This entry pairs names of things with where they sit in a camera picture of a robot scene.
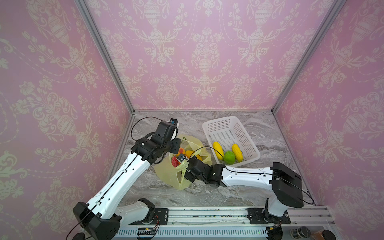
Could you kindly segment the yellow toy starfruit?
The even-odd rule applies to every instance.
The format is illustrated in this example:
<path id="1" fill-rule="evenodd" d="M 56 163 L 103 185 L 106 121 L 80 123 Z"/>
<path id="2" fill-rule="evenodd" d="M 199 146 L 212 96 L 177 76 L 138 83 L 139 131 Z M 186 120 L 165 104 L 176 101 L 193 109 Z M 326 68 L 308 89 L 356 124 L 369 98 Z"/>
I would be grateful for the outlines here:
<path id="1" fill-rule="evenodd" d="M 185 156 L 186 156 L 188 159 L 189 159 L 190 157 L 194 157 L 194 156 L 196 156 L 196 158 L 197 158 L 198 160 L 203 161 L 203 159 L 202 159 L 202 157 L 201 157 L 200 155 L 198 155 L 198 154 L 196 154 L 196 153 L 194 153 L 193 151 L 190 151 L 190 150 L 188 150 L 188 151 L 185 152 Z"/>
<path id="2" fill-rule="evenodd" d="M 243 153 L 240 149 L 240 147 L 237 145 L 237 144 L 233 144 L 232 145 L 232 152 L 234 153 L 235 155 L 235 159 L 241 163 L 243 160 L 244 160 L 244 156 L 243 156 Z"/>

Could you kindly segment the magenta toy fruit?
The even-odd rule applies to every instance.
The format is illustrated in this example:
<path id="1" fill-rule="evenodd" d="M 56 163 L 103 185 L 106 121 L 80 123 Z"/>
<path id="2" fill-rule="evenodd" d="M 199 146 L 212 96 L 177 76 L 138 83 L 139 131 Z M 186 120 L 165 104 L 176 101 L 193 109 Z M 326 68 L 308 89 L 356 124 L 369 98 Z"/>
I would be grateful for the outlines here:
<path id="1" fill-rule="evenodd" d="M 172 159 L 171 159 L 171 164 L 174 168 L 176 168 L 177 166 L 179 166 L 181 163 L 178 161 L 177 157 L 176 156 L 173 156 Z"/>

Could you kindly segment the yellow plastic bag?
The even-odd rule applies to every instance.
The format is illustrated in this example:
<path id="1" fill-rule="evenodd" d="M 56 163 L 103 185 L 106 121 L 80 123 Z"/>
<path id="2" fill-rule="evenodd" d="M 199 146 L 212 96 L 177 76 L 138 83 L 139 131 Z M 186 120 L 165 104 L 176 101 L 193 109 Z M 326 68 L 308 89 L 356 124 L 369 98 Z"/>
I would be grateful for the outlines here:
<path id="1" fill-rule="evenodd" d="M 189 163 L 187 160 L 179 162 L 177 157 L 180 154 L 187 154 L 187 157 L 189 157 L 192 152 L 196 151 L 194 156 L 197 156 L 203 163 L 211 166 L 213 162 L 211 154 L 209 154 L 206 149 L 198 150 L 198 148 L 203 146 L 203 143 L 199 139 L 187 135 L 180 135 L 178 138 L 182 140 L 179 152 L 177 154 L 168 153 L 161 163 L 154 166 L 154 170 L 159 179 L 165 184 L 177 190 L 183 190 L 187 188 L 191 182 L 185 178 Z"/>

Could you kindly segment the yellow green toy mango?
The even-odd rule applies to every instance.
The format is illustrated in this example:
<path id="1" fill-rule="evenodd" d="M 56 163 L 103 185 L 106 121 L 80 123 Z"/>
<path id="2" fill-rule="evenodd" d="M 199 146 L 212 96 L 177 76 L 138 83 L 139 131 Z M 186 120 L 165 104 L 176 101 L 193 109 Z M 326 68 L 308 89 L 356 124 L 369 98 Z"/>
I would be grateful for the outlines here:
<path id="1" fill-rule="evenodd" d="M 213 149 L 214 149 L 214 152 L 217 156 L 217 159 L 220 160 L 220 161 L 223 161 L 223 158 L 224 158 L 224 151 L 223 151 L 223 148 L 221 147 L 221 145 L 218 143 L 218 142 L 213 142 Z"/>

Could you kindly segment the green toy fruit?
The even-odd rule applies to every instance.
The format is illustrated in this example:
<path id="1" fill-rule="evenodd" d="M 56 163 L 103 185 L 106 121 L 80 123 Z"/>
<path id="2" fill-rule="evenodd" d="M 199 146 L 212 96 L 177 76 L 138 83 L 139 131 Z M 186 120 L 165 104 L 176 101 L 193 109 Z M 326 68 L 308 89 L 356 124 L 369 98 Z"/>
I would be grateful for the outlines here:
<path id="1" fill-rule="evenodd" d="M 232 151 L 226 151 L 223 160 L 227 165 L 233 165 L 236 163 L 236 156 Z"/>

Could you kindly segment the white plastic basket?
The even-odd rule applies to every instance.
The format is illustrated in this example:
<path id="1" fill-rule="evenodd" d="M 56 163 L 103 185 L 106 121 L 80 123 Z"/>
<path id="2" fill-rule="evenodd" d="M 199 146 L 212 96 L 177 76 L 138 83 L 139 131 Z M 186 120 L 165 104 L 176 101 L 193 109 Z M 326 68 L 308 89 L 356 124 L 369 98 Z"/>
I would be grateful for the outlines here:
<path id="1" fill-rule="evenodd" d="M 221 145 L 224 152 L 231 151 L 236 144 L 243 155 L 243 160 L 235 160 L 233 167 L 240 167 L 257 161 L 261 153 L 254 141 L 242 125 L 241 121 L 235 117 L 223 117 L 203 123 L 203 131 L 209 145 L 212 147 L 214 142 Z"/>

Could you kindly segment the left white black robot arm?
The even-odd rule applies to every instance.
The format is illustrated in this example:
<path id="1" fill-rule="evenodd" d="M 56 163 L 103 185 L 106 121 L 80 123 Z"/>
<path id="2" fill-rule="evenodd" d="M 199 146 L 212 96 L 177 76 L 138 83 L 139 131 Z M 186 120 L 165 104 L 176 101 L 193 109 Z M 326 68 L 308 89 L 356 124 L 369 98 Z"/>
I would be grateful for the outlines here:
<path id="1" fill-rule="evenodd" d="M 153 164 L 159 164 L 167 153 L 176 154 L 181 145 L 176 119 L 161 121 L 155 132 L 136 140 L 120 169 L 106 185 L 86 203 L 78 202 L 73 213 L 84 232 L 75 240 L 84 240 L 89 234 L 95 240 L 111 240 L 119 231 L 135 222 L 158 224 L 156 206 L 142 198 L 134 204 L 119 204 L 136 180 Z"/>

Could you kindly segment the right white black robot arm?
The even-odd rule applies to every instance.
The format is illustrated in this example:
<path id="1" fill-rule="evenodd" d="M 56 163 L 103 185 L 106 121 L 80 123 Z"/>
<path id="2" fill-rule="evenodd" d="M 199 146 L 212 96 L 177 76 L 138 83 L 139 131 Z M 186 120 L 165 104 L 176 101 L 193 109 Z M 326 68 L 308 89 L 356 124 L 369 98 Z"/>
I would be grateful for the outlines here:
<path id="1" fill-rule="evenodd" d="M 178 160 L 188 163 L 185 179 L 192 183 L 199 180 L 215 188 L 246 186 L 270 191 L 272 196 L 267 198 L 262 211 L 268 223 L 279 223 L 289 208 L 304 206 L 301 176 L 282 163 L 274 162 L 271 167 L 246 169 L 225 165 L 209 166 L 196 156 L 178 157 Z"/>

